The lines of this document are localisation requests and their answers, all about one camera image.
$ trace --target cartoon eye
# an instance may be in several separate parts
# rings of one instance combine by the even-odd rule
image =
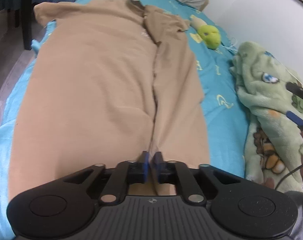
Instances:
[[[262,77],[261,77],[262,81],[266,82],[266,83],[277,83],[279,82],[278,78],[275,78],[274,76],[267,74],[267,73],[263,73]]]

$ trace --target white string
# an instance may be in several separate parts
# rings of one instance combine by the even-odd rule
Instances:
[[[281,65],[283,65],[283,66],[285,67],[285,69],[288,71],[288,73],[289,73],[295,80],[297,80],[297,81],[302,85],[302,88],[303,88],[303,83],[302,83],[298,78],[296,78],[295,75],[292,74],[292,73],[289,71],[289,69],[288,69],[283,63],[280,62],[280,60],[279,60],[278,58],[276,58],[274,55],[273,55],[273,57],[274,57]]]
[[[233,48],[232,48],[232,47],[235,47],[235,46],[237,45],[237,43],[238,43],[238,40],[237,40],[236,38],[232,37],[231,40],[230,40],[230,46],[229,46],[229,47],[225,47],[224,45],[222,45],[222,46],[223,46],[224,48],[226,48],[226,49],[229,49],[229,50],[238,52],[238,49],[233,49]]]

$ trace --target yellow print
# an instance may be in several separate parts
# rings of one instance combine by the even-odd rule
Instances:
[[[197,70],[203,70],[198,60],[196,60],[196,65],[197,65]]]
[[[218,65],[216,65],[216,74],[221,75],[221,73],[219,72],[219,66]]]
[[[169,3],[176,9],[178,9],[178,7],[173,3],[173,1],[169,1]]]
[[[200,35],[198,33],[194,34],[194,33],[189,33],[189,35],[193,38],[193,40],[197,43],[201,43],[203,41],[203,39],[200,37]]]
[[[219,49],[215,49],[216,52],[218,52],[219,54],[224,55]]]
[[[228,103],[222,95],[217,95],[217,101],[218,101],[218,105],[220,105],[220,106],[224,105],[228,109],[230,109],[234,106],[233,103]]]

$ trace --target green fleece blanket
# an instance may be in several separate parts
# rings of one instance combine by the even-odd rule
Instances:
[[[286,90],[287,82],[301,85],[263,47],[245,42],[233,59],[239,100],[250,110],[250,126],[245,145],[246,178],[275,187],[279,180],[301,165],[303,139],[297,125],[286,117],[292,111],[303,119],[303,100]],[[302,191],[299,171],[286,178],[281,192]]]

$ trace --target green plush toy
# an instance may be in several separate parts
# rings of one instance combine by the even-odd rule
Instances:
[[[191,27],[193,27],[209,49],[217,49],[221,43],[219,30],[212,25],[208,25],[204,20],[192,15]]]

